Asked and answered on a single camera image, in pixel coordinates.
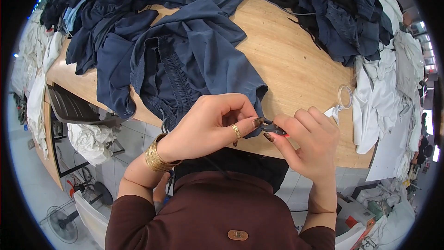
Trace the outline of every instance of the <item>metal stand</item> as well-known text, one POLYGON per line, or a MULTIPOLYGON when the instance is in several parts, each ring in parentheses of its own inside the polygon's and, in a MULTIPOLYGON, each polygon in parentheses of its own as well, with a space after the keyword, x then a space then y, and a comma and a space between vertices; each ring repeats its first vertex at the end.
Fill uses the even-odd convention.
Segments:
MULTIPOLYGON (((58 172, 60 178, 62 178, 62 177, 66 176, 66 175, 68 175, 68 174, 70 174, 70 173, 72 173, 72 172, 74 172, 74 171, 77 171, 77 170, 79 170, 79 169, 85 167, 86 165, 89 164, 89 162, 88 162, 88 161, 87 161, 87 162, 84 162, 84 163, 82 163, 82 164, 80 164, 80 165, 77 165, 76 167, 71 168, 71 169, 69 169, 69 170, 66 170, 66 171, 64 171, 64 172, 61 172, 61 171, 60 171, 59 159, 57 158, 57 151, 55 151, 55 149, 56 149, 56 143, 60 143, 61 140, 64 139, 64 138, 66 138, 67 136, 66 136, 66 135, 63 135, 63 136, 59 136, 59 137, 54 137, 53 126, 54 126, 54 122, 55 122, 55 121, 58 121, 58 120, 57 120, 57 119, 54 119, 54 118, 51 116, 51 136, 52 136, 52 139, 51 139, 51 140, 52 140, 52 148, 53 148, 54 155, 55 155, 55 165, 57 166, 57 172, 58 172)), ((119 151, 113 152, 113 156, 116 156, 116 155, 121 154, 121 153, 125 153, 125 148, 122 147, 122 145, 119 143, 119 141, 117 141, 117 139, 114 140, 113 143, 116 144, 116 145, 120 148, 119 151)))

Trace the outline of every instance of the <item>chair backrest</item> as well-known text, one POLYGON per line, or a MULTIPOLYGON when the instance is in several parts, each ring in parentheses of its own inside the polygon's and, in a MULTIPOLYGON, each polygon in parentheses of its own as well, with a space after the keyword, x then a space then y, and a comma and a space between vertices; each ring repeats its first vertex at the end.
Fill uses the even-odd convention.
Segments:
POLYGON ((47 86, 49 101, 60 122, 92 125, 101 123, 88 102, 61 87, 47 86))

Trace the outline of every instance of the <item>clear tape roll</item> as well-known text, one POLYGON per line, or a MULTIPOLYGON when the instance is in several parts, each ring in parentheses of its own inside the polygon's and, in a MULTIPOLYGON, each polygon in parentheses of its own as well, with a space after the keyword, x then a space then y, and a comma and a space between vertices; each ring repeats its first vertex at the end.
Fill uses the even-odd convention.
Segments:
POLYGON ((352 93, 352 90, 350 89, 350 87, 344 85, 344 86, 341 86, 339 88, 339 91, 337 92, 337 101, 338 101, 339 105, 343 107, 343 109, 349 109, 349 108, 352 107, 353 93, 352 93), (342 104, 342 100, 341 100, 341 92, 342 92, 343 89, 347 90, 348 96, 349 96, 349 100, 348 100, 347 106, 343 105, 342 104))

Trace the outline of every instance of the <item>white tile floor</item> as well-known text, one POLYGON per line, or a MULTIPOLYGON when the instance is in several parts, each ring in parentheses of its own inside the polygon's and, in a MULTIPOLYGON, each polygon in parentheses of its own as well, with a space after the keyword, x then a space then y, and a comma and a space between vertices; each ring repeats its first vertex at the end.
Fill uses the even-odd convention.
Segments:
MULTIPOLYGON (((129 120, 122 125, 121 131, 117 134, 117 139, 125 148, 125 153, 116 155, 112 158, 112 161, 98 165, 91 170, 96 180, 103 182, 113 194, 113 197, 116 197, 119 192, 119 183, 125 169, 161 133, 160 128, 137 120, 129 120)), ((64 156, 72 155, 73 150, 64 153, 64 156)), ((82 157, 75 157, 75 159, 76 164, 83 162, 82 157)), ((356 186, 366 184, 365 179, 368 172, 369 169, 337 167, 337 191, 344 195, 351 195, 356 186)), ((311 180, 289 169, 281 189, 276 195, 287 203, 291 211, 306 210, 308 194, 312 184, 311 180)))

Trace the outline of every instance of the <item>gold bangle bracelet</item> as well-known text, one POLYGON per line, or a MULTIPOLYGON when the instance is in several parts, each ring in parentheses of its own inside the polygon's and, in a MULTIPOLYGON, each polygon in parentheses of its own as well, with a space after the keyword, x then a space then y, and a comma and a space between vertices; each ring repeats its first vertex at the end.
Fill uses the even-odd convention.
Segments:
POLYGON ((183 160, 176 161, 174 163, 169 163, 164 161, 157 153, 157 142, 164 138, 167 134, 162 133, 154 139, 151 145, 145 151, 145 162, 154 172, 167 172, 171 170, 174 166, 182 163, 183 160))

